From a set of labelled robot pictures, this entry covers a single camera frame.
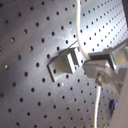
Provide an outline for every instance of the metal plate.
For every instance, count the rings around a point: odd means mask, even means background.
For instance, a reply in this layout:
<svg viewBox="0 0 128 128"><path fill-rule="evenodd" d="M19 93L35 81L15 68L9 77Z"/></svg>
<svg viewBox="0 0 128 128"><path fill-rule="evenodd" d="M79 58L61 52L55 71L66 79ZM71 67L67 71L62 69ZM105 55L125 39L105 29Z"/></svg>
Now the metal plate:
<svg viewBox="0 0 128 128"><path fill-rule="evenodd" d="M81 35L86 52L126 39L121 0L82 0ZM0 1L0 127L93 127L95 82L82 67L53 83L47 64L76 41L74 0ZM98 127L109 120L110 99L102 88Z"/></svg>

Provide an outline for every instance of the white pegboard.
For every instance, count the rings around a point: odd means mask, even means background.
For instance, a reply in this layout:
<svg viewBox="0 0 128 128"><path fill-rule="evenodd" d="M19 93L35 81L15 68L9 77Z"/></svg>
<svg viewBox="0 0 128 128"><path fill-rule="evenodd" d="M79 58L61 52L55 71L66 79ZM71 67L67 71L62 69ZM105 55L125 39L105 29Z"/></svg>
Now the white pegboard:
<svg viewBox="0 0 128 128"><path fill-rule="evenodd" d="M81 3L86 52L102 51L127 38L121 0ZM53 83L47 69L76 41L75 15L74 0L0 1L1 128L93 127L95 81L80 67ZM110 99L118 98L108 85L103 86L99 128L111 118Z"/></svg>

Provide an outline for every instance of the metal bracket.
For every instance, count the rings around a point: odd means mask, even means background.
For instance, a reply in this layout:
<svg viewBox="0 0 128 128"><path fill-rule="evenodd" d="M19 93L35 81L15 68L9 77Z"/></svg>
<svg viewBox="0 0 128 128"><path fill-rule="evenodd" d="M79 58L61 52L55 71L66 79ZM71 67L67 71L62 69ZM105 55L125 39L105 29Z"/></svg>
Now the metal bracket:
<svg viewBox="0 0 128 128"><path fill-rule="evenodd" d="M81 66L83 59L78 47L69 48L59 55L55 60L48 64L48 69L53 81L57 81L64 73L73 74L75 66Z"/></svg>
<svg viewBox="0 0 128 128"><path fill-rule="evenodd" d="M103 52L90 53L91 60L108 60L110 67L116 70L117 65L128 61L128 39L114 48L104 49Z"/></svg>

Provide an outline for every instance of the perforated panel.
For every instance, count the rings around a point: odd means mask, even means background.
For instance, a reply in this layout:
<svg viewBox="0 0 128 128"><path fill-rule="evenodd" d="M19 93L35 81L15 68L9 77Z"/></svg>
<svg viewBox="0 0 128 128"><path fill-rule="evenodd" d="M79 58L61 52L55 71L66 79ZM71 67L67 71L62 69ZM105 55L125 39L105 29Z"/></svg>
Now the perforated panel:
<svg viewBox="0 0 128 128"><path fill-rule="evenodd" d="M126 39L121 0L82 0L81 35L86 52L102 51ZM76 41L74 0L0 1L0 127L93 127L95 80L82 67L53 82L47 69ZM98 127L117 96L102 87Z"/></svg>

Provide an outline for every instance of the pegboard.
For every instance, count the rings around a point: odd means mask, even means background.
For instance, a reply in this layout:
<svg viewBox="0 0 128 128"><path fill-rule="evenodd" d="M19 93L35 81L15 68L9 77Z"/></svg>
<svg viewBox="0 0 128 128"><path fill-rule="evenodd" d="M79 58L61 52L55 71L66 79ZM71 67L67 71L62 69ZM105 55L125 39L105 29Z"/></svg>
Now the pegboard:
<svg viewBox="0 0 128 128"><path fill-rule="evenodd" d="M81 0L81 40L87 53L128 37L121 0ZM82 67L53 82L47 69L76 41L75 0L0 1L0 127L93 127L96 85ZM104 85L98 128L111 119L118 100Z"/></svg>

